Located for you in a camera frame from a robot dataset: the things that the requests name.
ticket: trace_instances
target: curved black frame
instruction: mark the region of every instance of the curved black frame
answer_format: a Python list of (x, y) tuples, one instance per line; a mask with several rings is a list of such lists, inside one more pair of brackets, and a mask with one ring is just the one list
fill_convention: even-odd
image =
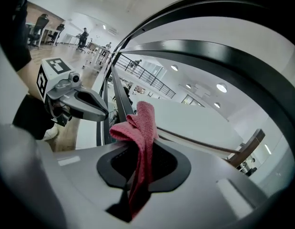
[(273, 0), (181, 0), (150, 16), (132, 30), (119, 45), (153, 28), (170, 22), (197, 17), (229, 17), (251, 21), (283, 35), (295, 45), (295, 24), (286, 13), (277, 14), (279, 7)]
[(150, 42), (120, 52), (185, 63), (228, 81), (269, 114), (295, 156), (295, 88), (265, 62), (239, 49), (194, 40)]

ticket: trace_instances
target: wooden floor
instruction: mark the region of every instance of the wooden floor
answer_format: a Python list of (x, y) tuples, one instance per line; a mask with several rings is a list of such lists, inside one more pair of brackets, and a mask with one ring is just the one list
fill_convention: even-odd
[[(86, 63), (87, 54), (75, 49), (76, 46), (71, 45), (69, 47), (67, 44), (59, 44), (56, 47), (41, 45), (39, 50), (31, 50), (31, 57), (37, 67), (40, 66), (41, 60), (44, 58), (60, 57), (64, 59), (80, 74), (83, 86), (91, 88), (98, 75), (98, 71), (92, 67), (85, 67), (83, 69), (82, 66)], [(57, 126), (59, 134), (54, 139), (48, 141), (53, 152), (75, 149), (79, 123), (79, 119), (72, 118), (65, 127)]]

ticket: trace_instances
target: balcony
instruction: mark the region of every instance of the balcony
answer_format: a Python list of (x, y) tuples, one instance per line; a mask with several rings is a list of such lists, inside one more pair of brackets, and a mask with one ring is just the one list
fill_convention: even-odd
[(138, 65), (136, 62), (132, 61), (124, 55), (121, 55), (119, 57), (116, 66), (120, 67), (125, 72), (132, 74), (136, 78), (144, 81), (145, 83), (149, 84), (150, 86), (162, 92), (169, 98), (173, 98), (176, 94), (172, 89), (170, 89), (167, 85), (161, 82), (157, 77), (155, 77), (153, 74), (151, 74), (150, 72), (142, 68), (140, 65)]

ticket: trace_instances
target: pink towel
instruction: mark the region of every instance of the pink towel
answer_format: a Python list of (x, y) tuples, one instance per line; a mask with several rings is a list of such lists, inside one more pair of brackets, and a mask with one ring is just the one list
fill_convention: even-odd
[(120, 141), (134, 141), (139, 148), (137, 168), (129, 195), (129, 206), (134, 218), (150, 197), (148, 185), (153, 181), (153, 140), (159, 136), (154, 108), (147, 102), (138, 102), (137, 115), (129, 114), (126, 120), (127, 122), (115, 124), (110, 129), (110, 134)]

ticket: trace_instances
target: white shoe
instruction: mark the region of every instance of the white shoe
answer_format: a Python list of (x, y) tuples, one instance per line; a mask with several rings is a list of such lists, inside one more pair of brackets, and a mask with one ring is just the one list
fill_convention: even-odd
[(46, 131), (42, 140), (43, 141), (50, 140), (50, 139), (56, 137), (57, 134), (58, 134), (58, 128), (56, 125), (54, 125), (51, 129)]

